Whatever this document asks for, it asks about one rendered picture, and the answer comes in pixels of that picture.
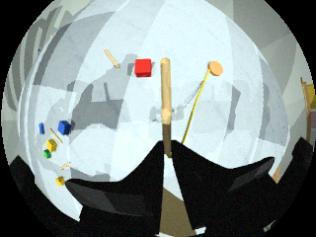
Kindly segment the blue rectangular block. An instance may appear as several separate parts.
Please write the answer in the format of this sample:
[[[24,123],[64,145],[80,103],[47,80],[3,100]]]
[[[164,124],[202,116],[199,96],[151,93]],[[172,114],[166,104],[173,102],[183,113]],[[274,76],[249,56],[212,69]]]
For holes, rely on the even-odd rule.
[[[39,124],[39,134],[44,134],[44,131],[43,131],[43,123],[40,123],[40,124]]]

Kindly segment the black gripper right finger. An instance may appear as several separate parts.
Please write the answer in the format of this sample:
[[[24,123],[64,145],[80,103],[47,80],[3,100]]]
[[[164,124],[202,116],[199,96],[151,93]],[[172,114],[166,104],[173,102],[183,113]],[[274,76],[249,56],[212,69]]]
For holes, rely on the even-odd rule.
[[[228,169],[201,157],[185,143],[171,139],[171,162],[193,230],[205,228],[205,222],[230,195],[264,177],[275,161],[276,157],[268,157]]]

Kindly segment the small green block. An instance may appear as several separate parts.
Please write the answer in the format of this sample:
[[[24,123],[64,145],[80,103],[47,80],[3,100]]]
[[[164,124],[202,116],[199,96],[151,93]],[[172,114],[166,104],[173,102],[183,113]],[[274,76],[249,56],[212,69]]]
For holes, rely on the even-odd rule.
[[[44,155],[44,158],[50,159],[50,157],[51,157],[50,150],[44,150],[43,155]]]

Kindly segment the tan round wooden button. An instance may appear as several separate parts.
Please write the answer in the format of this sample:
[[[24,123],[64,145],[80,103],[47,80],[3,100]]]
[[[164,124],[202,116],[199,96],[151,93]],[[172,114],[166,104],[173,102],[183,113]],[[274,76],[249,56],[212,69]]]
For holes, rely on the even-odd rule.
[[[209,68],[209,74],[212,74],[214,76],[221,75],[222,74],[222,66],[220,64],[220,62],[217,62],[217,60],[212,60],[212,62],[208,63],[208,68]]]

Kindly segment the red block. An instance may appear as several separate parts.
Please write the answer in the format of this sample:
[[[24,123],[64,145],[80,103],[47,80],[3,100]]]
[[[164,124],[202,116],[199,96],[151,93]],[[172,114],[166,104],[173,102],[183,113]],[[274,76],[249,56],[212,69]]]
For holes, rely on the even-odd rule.
[[[151,78],[151,59],[135,59],[134,72],[137,78]]]

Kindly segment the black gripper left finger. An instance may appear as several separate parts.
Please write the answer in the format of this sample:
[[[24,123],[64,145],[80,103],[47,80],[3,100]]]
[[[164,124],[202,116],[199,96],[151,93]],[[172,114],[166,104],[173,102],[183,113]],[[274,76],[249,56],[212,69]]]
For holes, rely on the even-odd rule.
[[[71,178],[64,182],[64,186],[82,205],[104,212],[145,218],[151,233],[159,236],[163,177],[165,145],[161,139],[122,181],[88,182]]]

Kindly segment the dark blue block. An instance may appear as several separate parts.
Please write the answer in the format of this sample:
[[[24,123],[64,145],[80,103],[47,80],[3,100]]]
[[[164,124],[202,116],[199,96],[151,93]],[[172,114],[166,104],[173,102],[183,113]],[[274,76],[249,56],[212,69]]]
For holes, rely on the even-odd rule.
[[[70,133],[70,127],[71,125],[66,121],[66,119],[64,121],[60,121],[58,126],[59,133],[62,135]]]

